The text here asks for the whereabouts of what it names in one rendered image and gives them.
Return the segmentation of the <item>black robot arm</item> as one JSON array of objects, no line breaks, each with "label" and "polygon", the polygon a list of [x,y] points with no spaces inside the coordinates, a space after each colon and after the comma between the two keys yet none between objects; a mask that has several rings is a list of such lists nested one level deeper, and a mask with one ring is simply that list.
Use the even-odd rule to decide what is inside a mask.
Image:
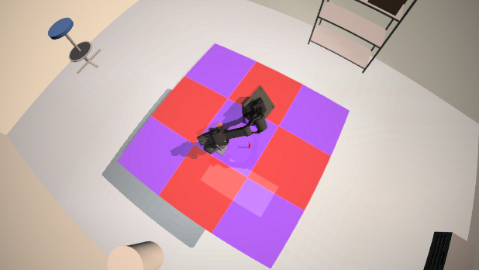
[{"label": "black robot arm", "polygon": [[[200,145],[203,146],[204,144],[207,144],[209,142],[211,145],[219,145],[221,148],[225,148],[229,143],[229,139],[244,136],[248,137],[252,134],[259,134],[264,132],[268,128],[268,126],[264,117],[264,113],[267,111],[267,109],[263,99],[260,98],[256,101],[252,99],[248,106],[251,110],[255,110],[257,115],[251,118],[247,125],[231,130],[222,130],[220,126],[217,126],[216,128],[211,128],[209,132],[203,133],[201,136],[197,137]],[[252,125],[253,121],[255,122],[257,127],[256,132],[252,132],[250,129],[250,126]]]}]

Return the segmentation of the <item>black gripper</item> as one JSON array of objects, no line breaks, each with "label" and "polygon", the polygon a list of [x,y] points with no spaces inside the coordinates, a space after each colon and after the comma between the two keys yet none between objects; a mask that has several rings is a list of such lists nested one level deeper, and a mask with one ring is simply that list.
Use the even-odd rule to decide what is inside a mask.
[{"label": "black gripper", "polygon": [[[221,126],[220,127],[222,130],[227,130],[225,127]],[[204,150],[208,153],[208,154],[212,154],[214,152],[214,150],[217,148],[216,145],[211,145],[210,143],[206,144],[204,146]]]}]

